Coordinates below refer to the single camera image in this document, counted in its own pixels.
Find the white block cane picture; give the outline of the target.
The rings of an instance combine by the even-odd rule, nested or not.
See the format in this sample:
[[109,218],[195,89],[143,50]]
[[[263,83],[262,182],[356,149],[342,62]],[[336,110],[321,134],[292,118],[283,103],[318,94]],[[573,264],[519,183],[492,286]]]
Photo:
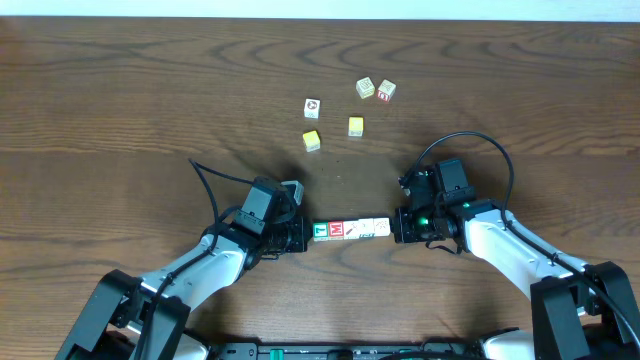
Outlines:
[[345,240],[359,239],[360,238],[360,222],[358,220],[350,220],[343,222]]

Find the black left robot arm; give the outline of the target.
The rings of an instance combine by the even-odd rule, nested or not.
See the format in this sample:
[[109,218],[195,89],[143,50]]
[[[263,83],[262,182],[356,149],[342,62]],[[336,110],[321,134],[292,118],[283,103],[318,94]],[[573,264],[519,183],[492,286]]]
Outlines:
[[298,214],[298,181],[254,179],[244,204],[218,215],[199,243],[138,277],[120,270],[97,284],[57,356],[60,359],[208,359],[211,345],[186,322],[209,297],[262,260],[307,250],[309,221]]

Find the green letter L block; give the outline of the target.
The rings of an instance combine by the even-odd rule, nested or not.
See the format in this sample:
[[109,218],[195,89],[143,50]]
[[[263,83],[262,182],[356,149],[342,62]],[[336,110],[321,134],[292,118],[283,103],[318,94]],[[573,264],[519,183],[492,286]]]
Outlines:
[[313,239],[315,242],[329,240],[329,225],[327,222],[318,222],[313,224]]

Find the white block airplane picture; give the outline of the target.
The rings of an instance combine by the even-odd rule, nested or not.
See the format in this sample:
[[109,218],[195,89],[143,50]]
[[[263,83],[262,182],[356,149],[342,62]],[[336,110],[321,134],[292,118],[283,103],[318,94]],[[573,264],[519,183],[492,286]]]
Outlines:
[[392,232],[391,221],[388,217],[374,218],[373,225],[374,225],[375,237],[386,237],[386,236],[389,236]]

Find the white block green N side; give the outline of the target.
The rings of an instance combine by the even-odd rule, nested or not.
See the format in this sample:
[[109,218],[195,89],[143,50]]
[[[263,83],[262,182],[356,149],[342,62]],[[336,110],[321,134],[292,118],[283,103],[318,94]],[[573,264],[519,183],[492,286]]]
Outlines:
[[373,218],[359,219],[357,222],[359,238],[370,238],[375,236],[375,224]]

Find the red letter M block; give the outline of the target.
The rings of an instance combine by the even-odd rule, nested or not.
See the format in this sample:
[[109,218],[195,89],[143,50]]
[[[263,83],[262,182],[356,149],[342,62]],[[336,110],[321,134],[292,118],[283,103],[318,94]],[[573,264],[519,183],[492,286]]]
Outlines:
[[330,240],[343,240],[345,236],[344,222],[331,221],[328,223],[328,234]]

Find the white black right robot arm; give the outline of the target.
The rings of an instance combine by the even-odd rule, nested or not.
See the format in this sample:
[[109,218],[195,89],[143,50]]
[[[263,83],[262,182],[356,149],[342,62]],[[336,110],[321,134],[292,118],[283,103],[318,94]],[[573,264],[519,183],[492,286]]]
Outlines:
[[501,330],[475,343],[488,359],[636,359],[639,308],[624,270],[566,254],[519,223],[491,199],[479,200],[457,159],[411,169],[399,184],[409,198],[396,209],[402,244],[470,253],[496,268],[529,300],[531,332]]

